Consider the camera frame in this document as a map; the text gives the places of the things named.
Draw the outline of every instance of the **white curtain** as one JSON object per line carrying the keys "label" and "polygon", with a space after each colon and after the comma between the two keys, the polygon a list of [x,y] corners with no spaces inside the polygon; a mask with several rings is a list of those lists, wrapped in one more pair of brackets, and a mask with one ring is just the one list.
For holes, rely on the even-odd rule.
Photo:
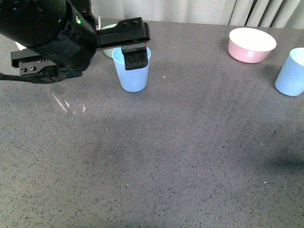
{"label": "white curtain", "polygon": [[304,29],[304,0],[91,0],[95,17]]}

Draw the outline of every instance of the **speckled table surface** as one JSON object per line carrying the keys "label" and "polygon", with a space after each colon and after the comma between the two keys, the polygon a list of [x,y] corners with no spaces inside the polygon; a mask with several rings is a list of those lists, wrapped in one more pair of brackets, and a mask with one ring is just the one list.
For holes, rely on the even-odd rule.
{"label": "speckled table surface", "polygon": [[304,31],[263,29],[277,47],[249,65],[235,27],[149,24],[141,92],[102,52],[79,78],[1,81],[0,227],[304,227],[304,95],[274,87]]}

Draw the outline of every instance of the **blue plastic cup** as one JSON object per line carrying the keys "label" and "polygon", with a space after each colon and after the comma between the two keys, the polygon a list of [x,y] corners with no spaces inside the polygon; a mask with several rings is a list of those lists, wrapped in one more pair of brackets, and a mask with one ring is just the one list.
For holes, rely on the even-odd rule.
{"label": "blue plastic cup", "polygon": [[304,92],[304,47],[290,51],[275,86],[287,96],[298,96]]}
{"label": "blue plastic cup", "polygon": [[122,88],[128,92],[139,92],[147,85],[148,72],[150,66],[151,51],[147,48],[148,65],[141,69],[125,70],[124,55],[121,47],[115,48],[112,52],[115,68]]}

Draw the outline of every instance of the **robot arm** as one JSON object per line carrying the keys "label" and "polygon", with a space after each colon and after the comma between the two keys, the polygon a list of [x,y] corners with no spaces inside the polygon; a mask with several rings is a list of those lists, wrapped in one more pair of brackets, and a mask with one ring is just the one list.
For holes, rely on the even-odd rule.
{"label": "robot arm", "polygon": [[0,80],[46,84],[81,76],[96,50],[112,47],[122,47],[126,70],[148,64],[148,24],[135,18],[96,30],[89,0],[2,0],[0,33],[27,47],[11,53],[20,76]]}

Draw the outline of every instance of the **plastic cup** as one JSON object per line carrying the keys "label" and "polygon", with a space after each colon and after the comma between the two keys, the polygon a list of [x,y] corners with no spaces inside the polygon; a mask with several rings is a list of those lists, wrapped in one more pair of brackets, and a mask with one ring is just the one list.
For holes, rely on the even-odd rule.
{"label": "plastic cup", "polygon": [[139,92],[147,85],[148,72],[150,66],[151,51],[147,48],[148,65],[144,68],[135,70],[125,70],[124,55],[121,47],[115,48],[112,52],[115,68],[122,88],[128,92]]}
{"label": "plastic cup", "polygon": [[304,92],[304,47],[290,51],[275,86],[287,96],[298,96]]}
{"label": "plastic cup", "polygon": [[[105,26],[103,27],[102,29],[109,29],[109,28],[113,28],[115,27],[117,24],[112,24],[112,25],[108,25],[108,26]],[[112,52],[113,52],[114,48],[111,48],[111,49],[106,49],[106,50],[103,50],[104,54],[106,56],[108,56],[109,58],[112,58]]]}

